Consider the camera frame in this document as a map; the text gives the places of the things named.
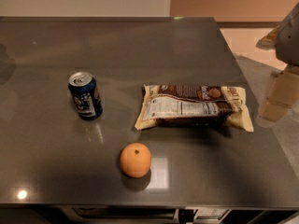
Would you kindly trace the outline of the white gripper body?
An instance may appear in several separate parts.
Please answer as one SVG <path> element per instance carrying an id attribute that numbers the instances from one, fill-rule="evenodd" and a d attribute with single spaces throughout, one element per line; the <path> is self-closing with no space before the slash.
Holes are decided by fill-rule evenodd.
<path id="1" fill-rule="evenodd" d="M 299 66 L 299 3 L 278 27 L 276 57 L 288 65 Z"/>

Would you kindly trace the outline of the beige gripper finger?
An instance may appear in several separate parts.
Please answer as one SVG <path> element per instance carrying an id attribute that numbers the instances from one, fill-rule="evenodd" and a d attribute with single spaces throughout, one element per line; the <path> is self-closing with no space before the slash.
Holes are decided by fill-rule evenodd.
<path id="1" fill-rule="evenodd" d="M 259 109 L 259 117 L 277 122 L 299 101 L 299 67 L 287 66 L 273 72 Z"/>
<path id="2" fill-rule="evenodd" d="M 274 49 L 276 46 L 277 36 L 278 36 L 278 28 L 276 27 L 272 29 L 263 38 L 261 38 L 257 42 L 256 47 L 259 49 Z"/>

